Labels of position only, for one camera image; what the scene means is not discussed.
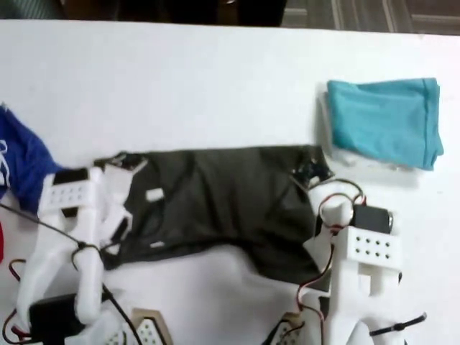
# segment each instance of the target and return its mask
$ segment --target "cable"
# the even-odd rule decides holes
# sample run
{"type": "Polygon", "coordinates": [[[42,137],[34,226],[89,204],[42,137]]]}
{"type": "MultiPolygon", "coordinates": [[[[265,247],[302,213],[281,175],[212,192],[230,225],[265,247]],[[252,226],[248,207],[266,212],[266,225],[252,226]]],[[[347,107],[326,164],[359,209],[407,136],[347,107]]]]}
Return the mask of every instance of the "cable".
{"type": "Polygon", "coordinates": [[[298,331],[299,329],[301,329],[302,327],[304,327],[304,325],[305,325],[305,321],[302,321],[302,323],[300,324],[300,326],[297,326],[297,327],[295,327],[295,328],[290,329],[289,331],[286,331],[286,332],[282,335],[280,341],[277,342],[277,344],[282,344],[282,341],[285,340],[285,338],[286,338],[289,334],[291,334],[292,332],[298,331]]]}
{"type": "Polygon", "coordinates": [[[14,259],[8,264],[8,269],[9,269],[10,273],[13,275],[13,277],[16,278],[16,280],[18,282],[20,282],[21,277],[17,274],[16,270],[13,267],[13,264],[15,264],[17,262],[21,262],[22,264],[25,264],[26,260],[24,260],[24,259],[14,259]]]}
{"type": "Polygon", "coordinates": [[[319,187],[320,185],[328,185],[329,183],[335,183],[335,182],[345,183],[347,185],[352,185],[353,187],[355,187],[358,190],[358,194],[354,197],[354,200],[356,200],[359,197],[363,199],[366,197],[361,186],[352,180],[348,180],[347,178],[329,178],[328,180],[324,180],[324,181],[316,183],[315,185],[312,185],[311,187],[309,187],[308,190],[313,190],[314,188],[319,187]]]}
{"type": "Polygon", "coordinates": [[[52,226],[52,225],[49,225],[47,223],[44,223],[43,221],[39,220],[38,218],[35,218],[35,217],[32,217],[32,216],[29,216],[28,214],[24,213],[24,212],[21,212],[15,208],[12,208],[10,206],[7,206],[5,205],[4,203],[0,203],[0,208],[4,208],[5,210],[7,211],[10,211],[16,215],[18,215],[19,217],[22,217],[24,219],[27,219],[28,221],[31,221],[32,223],[36,223],[36,224],[39,224],[39,225],[43,225],[44,227],[46,228],[49,228],[50,230],[53,230],[53,231],[56,231],[58,232],[59,234],[67,237],[68,239],[74,241],[75,243],[80,243],[80,241],[78,241],[77,239],[73,238],[71,235],[65,233],[64,231],[62,230],[59,230],[58,228],[52,226]]]}
{"type": "Polygon", "coordinates": [[[327,185],[329,183],[345,183],[347,185],[352,185],[353,187],[356,188],[356,190],[358,191],[358,193],[352,198],[350,197],[348,194],[344,193],[344,192],[339,192],[339,193],[332,193],[331,195],[328,195],[327,197],[325,197],[321,202],[320,202],[320,205],[318,207],[318,215],[320,216],[323,224],[330,228],[330,230],[333,232],[333,233],[336,233],[340,230],[342,230],[344,227],[348,226],[349,223],[351,222],[351,220],[353,219],[353,212],[351,212],[351,215],[350,215],[350,219],[349,221],[347,222],[347,224],[345,225],[341,225],[341,224],[327,224],[325,221],[324,221],[324,217],[323,217],[323,206],[324,204],[329,201],[330,199],[332,199],[333,197],[336,197],[336,196],[343,196],[344,198],[346,198],[350,204],[351,204],[351,207],[353,207],[353,205],[355,203],[358,203],[359,199],[360,200],[360,204],[362,205],[366,205],[367,204],[367,197],[365,196],[364,194],[364,191],[363,189],[361,188],[360,185],[358,185],[357,183],[355,183],[354,181],[352,180],[348,180],[346,178],[329,178],[328,180],[324,180],[324,181],[321,181],[319,183],[316,183],[315,185],[312,185],[311,187],[307,188],[305,187],[301,182],[299,182],[294,176],[290,176],[290,179],[294,182],[294,184],[296,184],[306,195],[308,195],[308,192],[310,192],[311,190],[321,186],[321,185],[327,185]]]}
{"type": "Polygon", "coordinates": [[[297,295],[296,295],[297,307],[299,308],[299,311],[302,311],[304,308],[309,308],[308,306],[304,305],[302,301],[300,300],[300,292],[302,291],[302,289],[308,287],[309,285],[315,282],[318,282],[322,277],[326,275],[326,273],[329,271],[329,268],[331,268],[332,257],[334,256],[334,248],[335,248],[334,245],[331,244],[331,255],[329,255],[329,260],[328,260],[326,267],[324,267],[324,270],[317,277],[311,280],[308,280],[307,282],[304,282],[299,285],[297,289],[297,295]]]}
{"type": "Polygon", "coordinates": [[[126,323],[128,323],[128,326],[131,329],[131,331],[132,331],[137,343],[142,344],[142,341],[141,341],[141,339],[139,337],[139,334],[137,334],[136,328],[132,324],[131,320],[129,320],[128,315],[124,312],[124,310],[118,304],[118,302],[116,301],[116,299],[115,299],[114,295],[112,294],[112,292],[106,287],[105,284],[102,284],[102,290],[108,295],[109,300],[112,302],[112,304],[114,305],[115,309],[118,310],[118,312],[120,313],[121,317],[126,321],[126,323]]]}
{"type": "Polygon", "coordinates": [[[326,228],[330,228],[330,230],[332,231],[335,231],[335,230],[342,230],[344,227],[347,227],[350,223],[351,223],[351,220],[353,219],[353,205],[354,205],[354,202],[353,202],[353,199],[351,199],[348,194],[345,194],[345,193],[332,193],[328,196],[326,196],[319,204],[319,207],[318,207],[318,215],[320,216],[324,226],[326,228]],[[343,196],[344,198],[346,198],[350,204],[351,204],[351,214],[350,214],[350,218],[349,220],[346,222],[346,224],[342,225],[342,224],[327,224],[326,221],[324,220],[324,217],[323,217],[323,208],[324,208],[324,205],[329,201],[331,200],[332,198],[336,197],[336,196],[343,196]]]}
{"type": "MultiPolygon", "coordinates": [[[[31,221],[33,223],[36,223],[36,224],[39,224],[39,225],[43,225],[45,226],[46,228],[49,228],[53,231],[56,231],[57,233],[67,237],[68,239],[74,241],[76,244],[77,244],[77,249],[72,253],[71,255],[71,260],[72,260],[72,264],[73,266],[76,268],[76,265],[75,263],[73,262],[74,258],[75,258],[75,255],[79,252],[81,252],[82,250],[86,249],[86,248],[94,248],[98,251],[99,254],[101,254],[101,252],[99,251],[99,248],[96,247],[95,245],[93,244],[87,244],[85,243],[84,241],[78,241],[76,238],[72,237],[71,235],[65,233],[64,231],[62,230],[59,230],[58,228],[52,226],[52,225],[49,225],[41,220],[39,220],[38,218],[35,218],[35,217],[32,217],[32,216],[29,216],[21,211],[18,211],[17,209],[15,208],[12,208],[12,207],[9,207],[7,205],[4,205],[3,203],[0,203],[0,208],[3,208],[5,210],[8,210],[24,219],[27,219],[28,221],[31,221]]],[[[10,272],[13,274],[13,276],[18,280],[20,281],[20,277],[19,275],[17,274],[16,270],[12,267],[12,263],[13,262],[10,262],[10,272]]],[[[121,306],[118,304],[118,302],[116,301],[114,295],[111,293],[111,291],[103,284],[102,285],[102,288],[103,288],[103,291],[105,293],[108,294],[109,296],[109,300],[112,302],[112,304],[114,305],[115,309],[118,310],[118,312],[120,313],[121,317],[128,323],[128,326],[129,328],[132,330],[133,334],[134,334],[134,337],[136,339],[136,342],[139,344],[139,345],[142,345],[142,341],[139,337],[139,335],[137,334],[137,331],[136,331],[136,328],[134,327],[134,325],[132,324],[131,320],[129,319],[128,315],[123,311],[123,309],[121,308],[121,306]]],[[[6,325],[8,324],[8,322],[10,322],[10,320],[14,317],[14,315],[16,315],[16,309],[13,310],[13,313],[11,313],[11,315],[5,320],[5,323],[3,325],[3,330],[2,330],[2,335],[5,339],[6,342],[8,342],[9,344],[31,344],[32,341],[26,341],[26,342],[12,342],[11,340],[8,339],[8,337],[6,336],[6,325]]]]}
{"type": "Polygon", "coordinates": [[[13,319],[13,317],[16,315],[16,309],[14,309],[11,314],[6,318],[3,328],[1,329],[1,335],[3,336],[3,339],[8,343],[8,344],[13,344],[13,345],[22,345],[22,344],[32,344],[35,343],[36,341],[33,340],[26,340],[26,341],[12,341],[10,338],[8,338],[6,334],[6,327],[8,326],[8,323],[13,319]]]}
{"type": "Polygon", "coordinates": [[[305,187],[297,178],[295,178],[294,176],[290,176],[290,179],[305,193],[305,194],[308,194],[308,192],[310,190],[313,190],[321,185],[328,185],[329,183],[335,183],[335,182],[338,182],[338,183],[344,183],[344,184],[347,184],[347,185],[352,185],[353,187],[356,188],[356,190],[358,191],[358,194],[356,196],[353,197],[353,200],[354,201],[357,201],[358,198],[363,198],[363,200],[366,198],[365,194],[364,194],[364,191],[363,189],[361,188],[360,185],[358,185],[356,182],[352,181],[352,180],[348,180],[346,178],[329,178],[328,180],[324,180],[324,181],[321,181],[321,182],[318,182],[310,187],[305,187]]]}
{"type": "Polygon", "coordinates": [[[324,345],[324,314],[320,310],[316,310],[315,308],[305,306],[305,309],[313,311],[319,317],[319,325],[320,325],[320,332],[321,332],[321,345],[324,345]]]}
{"type": "Polygon", "coordinates": [[[426,320],[426,313],[423,313],[421,316],[414,318],[408,322],[395,323],[393,326],[390,326],[390,327],[377,329],[376,331],[370,331],[369,335],[370,336],[380,336],[382,334],[389,333],[389,332],[404,331],[406,327],[410,327],[410,326],[416,325],[417,323],[424,322],[424,320],[426,320]]]}
{"type": "MultiPolygon", "coordinates": [[[[9,269],[11,275],[19,282],[19,281],[21,281],[21,277],[18,275],[17,271],[14,269],[14,266],[13,266],[13,264],[15,264],[17,262],[25,263],[26,260],[24,260],[24,259],[14,259],[8,264],[8,269],[9,269]]],[[[13,319],[13,317],[16,315],[16,313],[17,313],[17,311],[16,311],[16,309],[14,309],[11,312],[11,314],[6,318],[6,320],[5,320],[4,324],[3,324],[3,328],[1,330],[1,335],[3,336],[3,339],[8,344],[30,344],[30,341],[23,341],[22,340],[23,338],[30,338],[30,335],[28,333],[25,333],[25,332],[21,331],[16,326],[13,326],[11,328],[11,332],[13,334],[15,334],[19,338],[19,341],[12,341],[6,334],[6,328],[8,326],[8,323],[11,321],[11,319],[13,319]]]]}

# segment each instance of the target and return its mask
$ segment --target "white 3d-printed robot arm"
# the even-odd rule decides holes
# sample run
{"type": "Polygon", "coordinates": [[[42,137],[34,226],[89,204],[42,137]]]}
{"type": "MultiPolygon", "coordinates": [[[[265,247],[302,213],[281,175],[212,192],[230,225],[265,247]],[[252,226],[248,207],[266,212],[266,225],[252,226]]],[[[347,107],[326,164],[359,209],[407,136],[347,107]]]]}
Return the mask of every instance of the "white 3d-printed robot arm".
{"type": "Polygon", "coordinates": [[[104,266],[96,248],[101,243],[101,229],[105,222],[118,225],[112,221],[118,215],[107,213],[107,210],[119,211],[119,208],[110,207],[111,199],[107,195],[102,171],[97,167],[86,171],[86,179],[74,179],[72,182],[56,183],[55,175],[45,178],[39,206],[40,220],[62,229],[90,247],[75,253],[78,245],[74,241],[39,225],[37,244],[27,260],[17,301],[19,318],[27,329],[31,304],[44,297],[58,270],[72,261],[74,253],[73,263],[80,274],[75,302],[77,317],[81,323],[89,324],[99,315],[104,266]],[[64,217],[64,211],[69,210],[75,211],[75,226],[66,229],[68,220],[64,217]]]}

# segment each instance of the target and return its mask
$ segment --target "black wire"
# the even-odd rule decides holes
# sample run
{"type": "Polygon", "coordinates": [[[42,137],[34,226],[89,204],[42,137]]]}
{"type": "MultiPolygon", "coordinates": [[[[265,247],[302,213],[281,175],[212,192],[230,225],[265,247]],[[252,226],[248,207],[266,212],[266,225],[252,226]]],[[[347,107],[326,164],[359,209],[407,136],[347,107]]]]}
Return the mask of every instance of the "black wire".
{"type": "MultiPolygon", "coordinates": [[[[57,233],[59,233],[61,235],[67,237],[68,239],[74,241],[77,244],[77,249],[72,252],[70,258],[71,258],[71,261],[72,261],[72,265],[74,266],[74,268],[76,270],[77,270],[77,267],[76,267],[75,262],[73,260],[75,259],[75,255],[77,255],[77,253],[81,252],[82,250],[84,250],[86,248],[93,248],[93,249],[98,251],[99,255],[101,254],[101,252],[99,251],[99,248],[97,246],[95,246],[94,244],[87,244],[84,241],[78,241],[76,238],[72,237],[71,235],[65,233],[62,230],[59,230],[58,228],[56,228],[56,227],[54,227],[52,225],[49,225],[49,224],[39,220],[38,218],[35,218],[33,216],[29,216],[28,214],[25,214],[24,212],[21,212],[21,211],[15,209],[15,208],[10,207],[10,206],[4,205],[3,203],[0,203],[0,208],[8,210],[8,211],[10,211],[10,212],[12,212],[12,213],[24,218],[24,219],[27,219],[28,221],[31,221],[32,223],[43,225],[43,226],[45,226],[45,227],[47,227],[47,228],[49,228],[49,229],[51,229],[53,231],[56,231],[57,233]]],[[[123,311],[123,309],[121,308],[119,303],[116,301],[116,299],[115,299],[114,295],[112,294],[112,292],[104,284],[102,284],[102,290],[108,295],[109,300],[114,305],[115,309],[118,310],[118,312],[120,313],[121,317],[128,323],[129,328],[132,330],[132,332],[134,334],[136,342],[139,345],[142,345],[142,341],[141,341],[139,335],[137,334],[136,328],[132,324],[132,322],[129,319],[128,315],[123,311]]]]}
{"type": "Polygon", "coordinates": [[[12,341],[6,334],[6,327],[8,326],[8,323],[13,319],[13,317],[17,314],[16,309],[12,311],[11,314],[8,315],[8,317],[5,319],[5,322],[3,324],[3,327],[1,328],[1,335],[3,336],[3,339],[11,345],[25,345],[25,344],[34,344],[37,343],[33,339],[30,340],[20,340],[20,341],[12,341]]]}
{"type": "Polygon", "coordinates": [[[390,327],[377,329],[375,331],[370,331],[369,335],[379,336],[379,335],[389,333],[389,332],[403,331],[406,327],[416,325],[417,323],[420,323],[420,322],[424,322],[424,320],[426,320],[426,313],[423,313],[421,316],[414,318],[413,320],[410,320],[408,322],[395,323],[393,326],[390,326],[390,327]]]}
{"type": "Polygon", "coordinates": [[[106,287],[105,284],[102,284],[102,290],[107,294],[109,300],[112,302],[112,304],[114,305],[115,309],[118,310],[118,312],[120,313],[121,317],[126,321],[126,323],[128,323],[128,326],[130,327],[132,333],[134,334],[134,337],[136,338],[137,343],[139,345],[141,345],[142,341],[141,341],[141,339],[139,337],[139,334],[137,334],[136,328],[132,324],[131,320],[129,320],[128,315],[124,312],[124,310],[118,304],[118,302],[116,301],[116,299],[115,299],[114,295],[112,294],[112,292],[106,287]]]}
{"type": "Polygon", "coordinates": [[[282,335],[282,337],[281,337],[281,339],[280,339],[280,341],[279,341],[279,344],[282,344],[282,342],[285,340],[285,338],[286,338],[289,334],[291,334],[292,332],[298,331],[299,329],[301,329],[302,327],[304,327],[304,325],[305,325],[305,321],[302,321],[302,323],[301,323],[300,326],[297,326],[297,327],[295,327],[295,328],[290,329],[289,331],[286,331],[286,332],[282,335]]]}
{"type": "Polygon", "coordinates": [[[24,212],[21,212],[15,208],[12,208],[10,206],[7,206],[5,205],[4,203],[0,203],[0,208],[4,208],[5,210],[8,210],[16,215],[18,215],[19,217],[22,217],[24,219],[27,219],[28,221],[31,221],[32,223],[36,223],[36,224],[39,224],[39,225],[43,225],[53,231],[56,231],[58,232],[59,234],[67,237],[68,239],[71,239],[72,241],[74,241],[76,244],[80,243],[80,241],[78,241],[77,239],[75,239],[74,237],[72,237],[71,235],[65,233],[64,231],[62,230],[59,230],[58,228],[52,226],[52,225],[49,225],[47,223],[44,223],[42,222],[41,220],[39,220],[38,218],[35,218],[33,216],[29,216],[28,214],[24,213],[24,212]]]}

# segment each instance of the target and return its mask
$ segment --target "gray floor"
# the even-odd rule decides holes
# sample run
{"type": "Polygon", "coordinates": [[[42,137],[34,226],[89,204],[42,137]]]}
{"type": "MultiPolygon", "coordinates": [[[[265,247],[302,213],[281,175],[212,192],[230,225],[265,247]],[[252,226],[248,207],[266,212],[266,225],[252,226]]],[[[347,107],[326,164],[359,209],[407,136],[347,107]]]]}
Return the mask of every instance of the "gray floor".
{"type": "Polygon", "coordinates": [[[460,35],[460,1],[288,0],[282,25],[460,35]]]}

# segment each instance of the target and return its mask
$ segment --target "red object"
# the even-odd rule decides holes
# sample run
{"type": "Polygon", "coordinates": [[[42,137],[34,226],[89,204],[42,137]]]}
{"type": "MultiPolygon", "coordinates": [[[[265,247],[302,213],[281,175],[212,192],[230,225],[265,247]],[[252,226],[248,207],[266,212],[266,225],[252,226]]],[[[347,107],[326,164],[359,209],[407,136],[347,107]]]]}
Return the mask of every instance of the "red object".
{"type": "Polygon", "coordinates": [[[0,264],[3,261],[3,248],[4,248],[3,229],[1,228],[1,223],[0,223],[0,264]]]}

